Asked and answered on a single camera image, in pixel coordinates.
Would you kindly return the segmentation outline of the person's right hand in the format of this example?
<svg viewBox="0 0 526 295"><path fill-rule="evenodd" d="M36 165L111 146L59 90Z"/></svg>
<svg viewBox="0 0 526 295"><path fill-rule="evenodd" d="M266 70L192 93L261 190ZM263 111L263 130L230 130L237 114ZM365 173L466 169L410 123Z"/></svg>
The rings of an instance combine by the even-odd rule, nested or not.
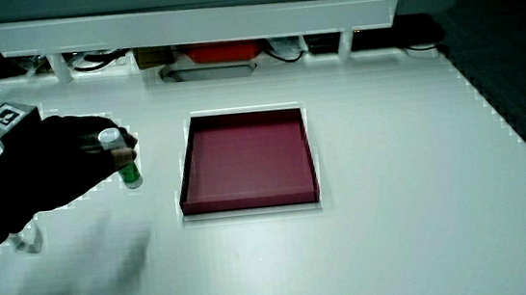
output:
<svg viewBox="0 0 526 295"><path fill-rule="evenodd" d="M48 116L37 106L0 105L0 192L33 213L87 194L135 162L138 140L100 116Z"/></svg>

